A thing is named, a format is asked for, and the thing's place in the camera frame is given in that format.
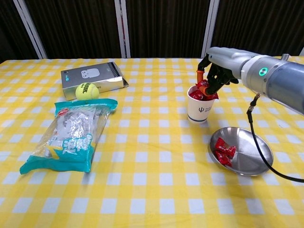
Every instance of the box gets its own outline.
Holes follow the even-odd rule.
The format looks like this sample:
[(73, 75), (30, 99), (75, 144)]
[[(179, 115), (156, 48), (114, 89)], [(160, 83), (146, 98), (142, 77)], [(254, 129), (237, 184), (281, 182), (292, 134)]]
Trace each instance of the box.
[(63, 70), (61, 81), (67, 100), (76, 99), (76, 88), (84, 82), (94, 84), (100, 93), (129, 86), (114, 62)]

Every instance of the curtain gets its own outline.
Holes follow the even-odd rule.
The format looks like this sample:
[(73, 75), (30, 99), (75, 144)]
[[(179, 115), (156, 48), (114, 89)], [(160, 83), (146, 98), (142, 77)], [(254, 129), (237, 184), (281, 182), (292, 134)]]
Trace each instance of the curtain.
[(113, 0), (25, 0), (48, 58), (121, 57)]
[(304, 1), (220, 0), (211, 45), (297, 56), (304, 46)]
[(13, 0), (1, 1), (0, 41), (0, 63), (38, 58)]
[(209, 0), (126, 0), (131, 57), (200, 57)]

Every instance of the paper cup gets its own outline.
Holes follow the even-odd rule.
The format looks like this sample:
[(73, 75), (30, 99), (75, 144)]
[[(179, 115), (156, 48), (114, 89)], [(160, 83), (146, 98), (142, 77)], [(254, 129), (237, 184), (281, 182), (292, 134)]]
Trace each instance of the paper cup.
[(194, 124), (202, 124), (207, 120), (208, 114), (214, 103), (211, 101), (199, 101), (189, 96), (196, 90), (196, 86), (191, 86), (187, 91), (188, 96), (188, 120)]

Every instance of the table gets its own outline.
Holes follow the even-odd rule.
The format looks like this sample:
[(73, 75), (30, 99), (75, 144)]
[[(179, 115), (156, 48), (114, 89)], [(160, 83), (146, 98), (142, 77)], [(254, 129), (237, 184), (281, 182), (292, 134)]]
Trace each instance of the table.
[[(303, 57), (292, 61), (304, 63)], [(99, 140), (92, 171), (20, 166), (65, 101), (60, 71), (115, 61), (130, 87), (102, 93), (117, 99)], [(225, 86), (203, 125), (186, 115), (186, 92), (199, 59), (43, 59), (0, 65), (0, 224), (3, 227), (303, 227), (304, 186), (270, 171), (238, 176), (214, 164), (207, 144), (217, 129), (249, 129), (254, 94)], [(304, 118), (261, 98), (256, 133), (274, 167), (304, 178)]]

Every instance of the tennis ball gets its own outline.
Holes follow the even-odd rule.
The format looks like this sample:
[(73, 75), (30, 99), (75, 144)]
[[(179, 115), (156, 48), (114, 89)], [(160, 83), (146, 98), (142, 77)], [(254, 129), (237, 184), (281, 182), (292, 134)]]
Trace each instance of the tennis ball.
[(76, 98), (78, 100), (97, 99), (99, 97), (99, 90), (94, 84), (83, 83), (76, 89)]

